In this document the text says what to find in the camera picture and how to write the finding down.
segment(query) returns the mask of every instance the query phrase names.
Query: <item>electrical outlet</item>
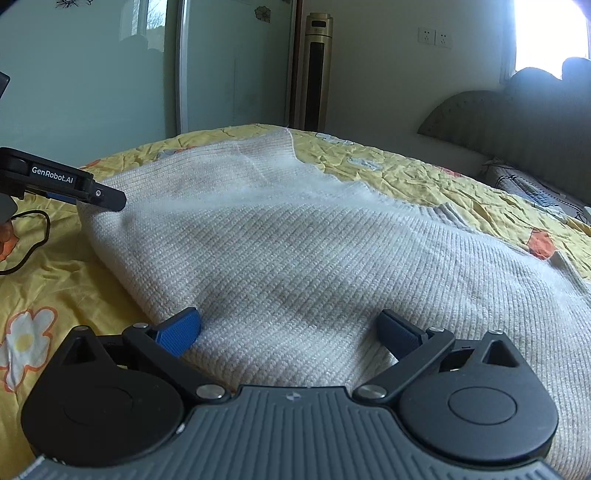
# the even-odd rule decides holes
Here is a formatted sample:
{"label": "electrical outlet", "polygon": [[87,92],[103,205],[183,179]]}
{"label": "electrical outlet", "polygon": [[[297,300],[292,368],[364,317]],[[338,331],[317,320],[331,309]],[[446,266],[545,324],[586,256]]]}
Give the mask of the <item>electrical outlet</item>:
{"label": "electrical outlet", "polygon": [[427,45],[435,45],[435,30],[432,28],[418,29],[418,42],[426,43]]}
{"label": "electrical outlet", "polygon": [[441,31],[435,32],[435,45],[438,47],[451,48],[452,36]]}

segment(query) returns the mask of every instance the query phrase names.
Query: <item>orange flower print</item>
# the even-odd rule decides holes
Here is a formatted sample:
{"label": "orange flower print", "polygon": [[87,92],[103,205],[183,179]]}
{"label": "orange flower print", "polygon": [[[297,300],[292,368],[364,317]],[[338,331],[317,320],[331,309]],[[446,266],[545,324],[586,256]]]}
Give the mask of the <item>orange flower print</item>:
{"label": "orange flower print", "polygon": [[4,341],[0,345],[0,370],[4,374],[4,389],[15,392],[28,371],[38,371],[49,360],[51,334],[57,312],[43,307],[37,313],[25,310],[9,319]]}
{"label": "orange flower print", "polygon": [[452,177],[455,177],[455,178],[463,177],[464,176],[461,173],[458,173],[456,171],[450,170],[449,168],[445,168],[445,167],[439,167],[439,168],[441,169],[441,171],[444,171],[448,175],[451,175]]}
{"label": "orange flower print", "polygon": [[537,228],[531,231],[530,239],[527,241],[527,247],[530,249],[530,254],[538,257],[540,260],[550,258],[556,252],[556,247],[552,243],[548,232],[543,232]]}
{"label": "orange flower print", "polygon": [[12,222],[9,220],[0,225],[0,262],[8,258],[18,243],[18,237],[14,234]]}
{"label": "orange flower print", "polygon": [[80,167],[81,170],[85,170],[87,168],[91,168],[94,167],[95,165],[97,165],[97,163],[100,162],[100,158],[98,160],[93,160],[90,163],[87,163],[86,165]]}

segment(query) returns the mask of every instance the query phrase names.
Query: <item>black circular housing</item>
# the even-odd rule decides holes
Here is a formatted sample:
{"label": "black circular housing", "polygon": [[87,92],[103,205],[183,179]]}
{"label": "black circular housing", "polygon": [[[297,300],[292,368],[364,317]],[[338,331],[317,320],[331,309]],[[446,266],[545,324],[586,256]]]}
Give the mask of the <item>black circular housing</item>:
{"label": "black circular housing", "polygon": [[507,465],[545,456],[558,426],[556,407],[535,375],[478,365],[419,379],[398,415],[420,443],[471,465]]}
{"label": "black circular housing", "polygon": [[184,414],[171,385],[139,371],[71,365],[47,385],[24,404],[22,429],[36,453],[68,465],[117,465],[152,452]]}

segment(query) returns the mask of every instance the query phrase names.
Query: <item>metal pivot screw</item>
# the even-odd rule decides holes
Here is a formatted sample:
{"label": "metal pivot screw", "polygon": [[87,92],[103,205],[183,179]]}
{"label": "metal pivot screw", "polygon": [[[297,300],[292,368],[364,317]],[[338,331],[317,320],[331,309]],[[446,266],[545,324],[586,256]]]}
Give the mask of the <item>metal pivot screw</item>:
{"label": "metal pivot screw", "polygon": [[226,389],[220,385],[206,384],[201,385],[195,393],[204,400],[218,400],[226,394]]}
{"label": "metal pivot screw", "polygon": [[388,395],[388,391],[379,385],[361,385],[357,389],[357,395],[366,400],[378,400]]}

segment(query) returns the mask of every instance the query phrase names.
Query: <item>gray gripper base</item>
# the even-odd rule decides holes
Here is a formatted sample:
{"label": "gray gripper base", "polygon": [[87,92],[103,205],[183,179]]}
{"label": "gray gripper base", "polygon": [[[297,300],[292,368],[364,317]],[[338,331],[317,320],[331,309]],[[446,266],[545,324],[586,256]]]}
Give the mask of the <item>gray gripper base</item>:
{"label": "gray gripper base", "polygon": [[342,387],[243,387],[193,410],[182,433],[121,466],[91,469],[39,458],[27,480],[558,480],[542,462],[482,472],[429,456],[389,410],[354,403]]}

